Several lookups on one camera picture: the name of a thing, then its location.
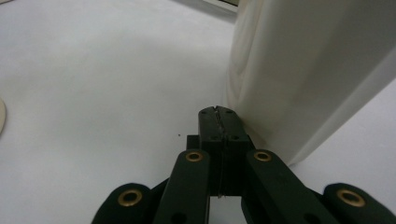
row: brass insert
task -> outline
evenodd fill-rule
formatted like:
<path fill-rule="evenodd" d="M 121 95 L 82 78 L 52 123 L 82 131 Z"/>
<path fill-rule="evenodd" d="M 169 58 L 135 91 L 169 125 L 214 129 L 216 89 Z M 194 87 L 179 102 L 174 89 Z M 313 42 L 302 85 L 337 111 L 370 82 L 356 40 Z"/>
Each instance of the brass insert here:
<path fill-rule="evenodd" d="M 204 156 L 197 151 L 190 152 L 189 154 L 186 155 L 186 159 L 188 161 L 201 161 L 204 158 Z"/>
<path fill-rule="evenodd" d="M 272 159 L 271 155 L 266 152 L 256 152 L 254 158 L 258 161 L 270 161 Z"/>
<path fill-rule="evenodd" d="M 142 192 L 138 189 L 127 189 L 119 197 L 119 204 L 125 207 L 134 206 L 143 198 Z"/>
<path fill-rule="evenodd" d="M 357 193 L 349 190 L 349 189 L 339 189 L 337 190 L 337 196 L 344 203 L 355 207 L 363 207 L 366 205 L 366 201 Z"/>

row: white surface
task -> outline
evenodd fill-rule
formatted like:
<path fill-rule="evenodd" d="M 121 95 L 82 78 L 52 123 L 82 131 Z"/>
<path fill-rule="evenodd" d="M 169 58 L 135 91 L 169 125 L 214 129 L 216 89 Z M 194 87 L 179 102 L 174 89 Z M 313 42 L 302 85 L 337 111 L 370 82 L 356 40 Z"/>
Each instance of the white surface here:
<path fill-rule="evenodd" d="M 168 177 L 221 102 L 233 20 L 192 0 L 0 6 L 0 223 L 90 223 L 114 188 Z M 293 167 L 308 187 L 357 184 L 396 211 L 395 94 Z M 244 222 L 238 199 L 212 199 L 211 224 Z"/>
<path fill-rule="evenodd" d="M 380 2 L 241 1 L 227 100 L 257 147 L 303 160 L 396 77 L 396 2 Z"/>

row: white table surface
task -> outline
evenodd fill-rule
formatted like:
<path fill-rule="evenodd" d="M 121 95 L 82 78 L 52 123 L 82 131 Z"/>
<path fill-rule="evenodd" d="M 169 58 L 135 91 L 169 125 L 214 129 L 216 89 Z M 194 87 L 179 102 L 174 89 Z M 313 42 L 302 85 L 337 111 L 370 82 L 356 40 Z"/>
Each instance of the white table surface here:
<path fill-rule="evenodd" d="M 167 178 L 197 112 L 222 103 L 234 20 L 198 0 L 0 5 L 0 223 L 90 223 L 116 187 Z M 292 170 L 395 213 L 395 95 L 396 82 Z M 239 199 L 212 199 L 210 223 L 245 223 Z"/>

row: brass screw hole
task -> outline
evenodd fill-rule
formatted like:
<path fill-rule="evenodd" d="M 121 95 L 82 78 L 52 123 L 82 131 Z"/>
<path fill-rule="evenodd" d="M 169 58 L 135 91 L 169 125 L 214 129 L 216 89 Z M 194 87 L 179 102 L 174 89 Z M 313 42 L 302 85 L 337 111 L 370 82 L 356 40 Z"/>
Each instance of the brass screw hole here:
<path fill-rule="evenodd" d="M 204 158 L 204 156 L 200 152 L 190 152 L 189 154 L 186 155 L 186 159 L 188 161 L 201 161 Z"/>
<path fill-rule="evenodd" d="M 364 201 L 364 199 L 359 194 L 348 189 L 337 190 L 337 196 L 344 203 L 347 203 L 354 207 L 363 207 L 364 205 L 366 205 L 366 201 Z"/>
<path fill-rule="evenodd" d="M 119 196 L 119 204 L 125 207 L 134 206 L 143 198 L 142 192 L 138 189 L 127 189 Z"/>
<path fill-rule="evenodd" d="M 258 161 L 270 161 L 272 159 L 271 155 L 266 152 L 256 152 L 254 158 Z"/>

